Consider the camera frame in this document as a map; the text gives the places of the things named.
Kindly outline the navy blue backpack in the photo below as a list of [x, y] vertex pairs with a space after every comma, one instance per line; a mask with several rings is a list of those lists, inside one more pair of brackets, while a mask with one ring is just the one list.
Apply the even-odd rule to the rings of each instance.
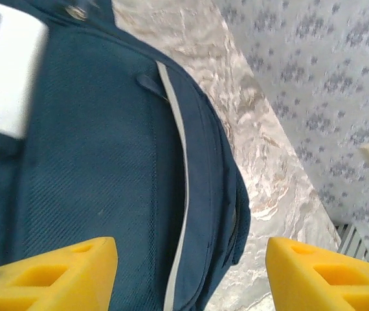
[[209, 98], [111, 0], [0, 0], [0, 266], [110, 236], [109, 311], [204, 311], [250, 221]]

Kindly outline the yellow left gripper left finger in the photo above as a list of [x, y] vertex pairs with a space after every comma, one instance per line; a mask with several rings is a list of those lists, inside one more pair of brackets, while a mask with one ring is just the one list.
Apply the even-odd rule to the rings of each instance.
[[0, 266], [0, 311], [108, 311], [117, 264], [98, 237]]

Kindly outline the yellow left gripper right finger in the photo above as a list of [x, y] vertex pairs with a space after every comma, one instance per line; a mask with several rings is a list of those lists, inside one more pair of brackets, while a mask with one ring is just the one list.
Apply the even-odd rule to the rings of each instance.
[[276, 311], [369, 311], [369, 262], [272, 237], [266, 268]]

